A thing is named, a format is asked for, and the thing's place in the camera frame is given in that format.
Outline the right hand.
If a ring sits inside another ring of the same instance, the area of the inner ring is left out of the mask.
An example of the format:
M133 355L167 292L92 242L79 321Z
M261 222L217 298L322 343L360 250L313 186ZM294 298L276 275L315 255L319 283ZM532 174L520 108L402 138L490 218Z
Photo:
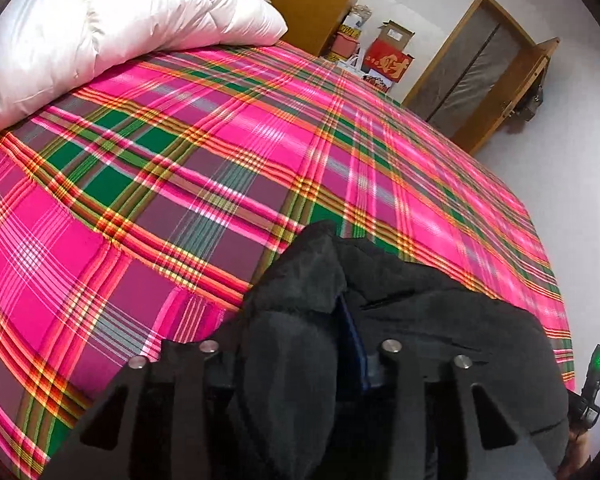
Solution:
M555 478L557 480L570 479L590 461L590 456L590 435L588 432L570 429L566 454L555 474Z

